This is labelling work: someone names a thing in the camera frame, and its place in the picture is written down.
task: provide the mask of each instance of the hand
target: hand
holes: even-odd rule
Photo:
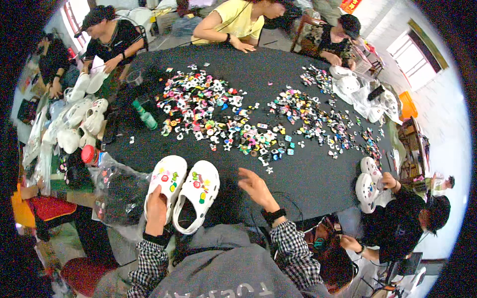
[[[158,185],[147,200],[146,234],[162,235],[166,224],[167,198],[161,194],[162,187]]]
[[[332,54],[330,52],[322,52],[322,55],[326,60],[328,60],[328,62],[331,65],[341,66],[341,64],[342,64],[341,58],[336,56],[335,54]]]
[[[118,55],[118,56],[106,61],[104,63],[104,65],[105,65],[104,72],[105,73],[111,73],[113,71],[113,69],[116,68],[118,63],[121,62],[121,60],[122,60],[122,58]]]
[[[388,172],[383,173],[381,182],[384,184],[384,188],[386,189],[393,189],[397,186],[396,179],[394,179],[394,177]]]
[[[354,239],[353,237],[349,237],[347,235],[342,235],[340,239],[340,245],[344,249],[349,249],[354,251],[355,253],[361,252],[361,244],[359,244],[358,240]]]
[[[43,184],[43,176],[41,176],[39,179],[38,179],[38,182],[36,183],[36,185],[38,186],[38,189],[42,190],[45,185]]]
[[[245,190],[255,203],[262,206],[267,212],[280,210],[280,206],[272,197],[262,178],[244,168],[238,168],[238,175],[242,177],[238,182],[239,187]]]
[[[50,87],[50,98],[58,97],[61,94],[63,94],[61,84],[59,79],[55,77],[53,80],[53,85]]]
[[[350,70],[354,71],[356,69],[356,61],[348,59],[348,66],[350,67]]]
[[[237,50],[241,50],[244,53],[248,53],[247,51],[256,51],[256,49],[251,44],[242,43],[236,36],[230,36],[230,43],[236,48]]]

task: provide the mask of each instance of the wristwatch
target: wristwatch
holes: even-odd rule
[[[271,227],[272,224],[275,222],[275,220],[277,220],[278,218],[282,216],[286,216],[287,212],[283,208],[276,212],[267,212],[265,211],[265,209],[262,209],[262,215],[265,221],[267,222],[267,224]]]

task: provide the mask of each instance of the round table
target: round table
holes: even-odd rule
[[[206,62],[210,63],[208,67],[203,66]],[[169,67],[174,68],[173,72],[188,73],[191,70],[187,66],[191,64],[197,65],[197,72],[206,70],[207,74],[214,78],[219,77],[228,81],[230,87],[246,91],[248,94],[243,96],[243,108],[254,105],[255,102],[260,103],[260,107],[267,107],[267,103],[286,90],[288,85],[306,92],[309,96],[318,96],[321,102],[320,109],[326,112],[334,109],[344,113],[348,110],[349,117],[354,119],[354,122],[358,116],[351,105],[339,98],[334,108],[329,106],[325,103],[331,98],[329,94],[321,93],[316,85],[305,86],[301,82],[300,75],[305,72],[303,66],[309,67],[313,64],[317,68],[327,69],[325,63],[269,48],[257,48],[255,52],[245,54],[222,45],[178,47],[138,55],[131,65],[131,70],[143,69],[145,82],[138,87],[140,91],[124,90],[116,101],[125,107],[130,106],[136,98],[150,99],[154,102],[154,96],[158,92],[162,94],[162,89],[156,89],[160,84],[154,79],[147,83],[148,78],[153,77],[154,73],[165,72]],[[217,119],[215,118],[217,121],[223,115],[233,115],[231,107],[224,111],[216,108],[216,111],[218,111]],[[270,129],[282,123],[286,128],[286,134],[292,136],[292,142],[297,144],[304,141],[305,144],[304,148],[296,145],[294,155],[284,154],[281,160],[272,160],[269,166],[273,167],[273,173],[268,174],[267,167],[263,166],[257,157],[244,155],[235,147],[230,151],[224,151],[223,144],[218,144],[217,151],[213,152],[209,147],[209,141],[196,141],[192,133],[185,135],[180,141],[176,139],[177,134],[174,132],[167,137],[162,136],[162,121],[166,116],[162,111],[152,112],[159,123],[158,129],[150,131],[145,125],[137,127],[129,125],[131,122],[129,120],[123,120],[121,124],[123,136],[117,137],[115,142],[107,145],[107,152],[117,161],[145,173],[152,172],[161,158],[171,154],[185,158],[189,169],[201,159],[210,161],[219,172],[220,191],[206,218],[224,223],[245,221],[251,224],[254,220],[264,223],[259,214],[260,208],[252,204],[250,198],[247,198],[237,186],[238,167],[254,171],[265,180],[271,192],[279,192],[280,194],[276,196],[277,201],[287,209],[289,217],[293,220],[301,220],[300,210],[304,219],[310,219],[347,209],[357,203],[354,182],[360,173],[359,164],[364,155],[361,151],[350,149],[339,154],[338,159],[332,159],[328,155],[330,147],[326,141],[323,146],[319,146],[316,139],[309,140],[304,139],[303,135],[292,135],[293,131],[301,127],[302,120],[291,125],[286,117],[276,118],[272,114],[267,116],[262,109],[254,110],[250,114],[250,124],[265,123]],[[134,111],[132,113],[134,115],[131,117],[139,118]],[[374,137],[379,136],[377,125],[362,119],[362,126],[365,129],[372,128]],[[348,129],[348,132],[360,129],[360,126],[355,125]],[[131,136],[135,137],[133,144],[130,144]],[[284,135],[278,133],[277,138],[283,137]],[[359,144],[364,143],[359,134],[355,138]],[[380,149],[390,151],[389,139],[382,136],[381,139]],[[381,162],[383,171],[390,172],[385,154]]]

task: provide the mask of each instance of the plastic bottle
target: plastic bottle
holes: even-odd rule
[[[157,128],[157,122],[151,113],[146,112],[146,110],[141,106],[138,101],[133,101],[133,107],[136,108],[136,111],[141,115],[141,120],[146,124],[147,128],[154,130]]]

